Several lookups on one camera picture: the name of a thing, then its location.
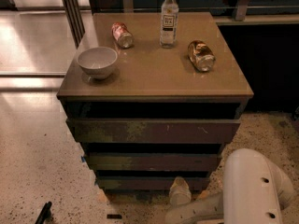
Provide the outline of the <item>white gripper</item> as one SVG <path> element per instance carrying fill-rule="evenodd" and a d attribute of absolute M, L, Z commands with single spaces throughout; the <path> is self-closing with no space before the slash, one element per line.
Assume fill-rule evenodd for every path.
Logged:
<path fill-rule="evenodd" d="M 192 194 L 185 179 L 177 176 L 169 190 L 169 201 L 172 206 L 187 204 L 191 201 Z"/>

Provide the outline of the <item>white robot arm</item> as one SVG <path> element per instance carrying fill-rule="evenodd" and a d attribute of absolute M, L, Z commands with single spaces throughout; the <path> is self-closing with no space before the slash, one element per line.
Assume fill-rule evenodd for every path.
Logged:
<path fill-rule="evenodd" d="M 248 148 L 231 153 L 224 164 L 221 192 L 192 200 L 184 178 L 175 178 L 165 224 L 283 224 L 281 211 L 294 197 L 290 178 L 263 154 Z"/>

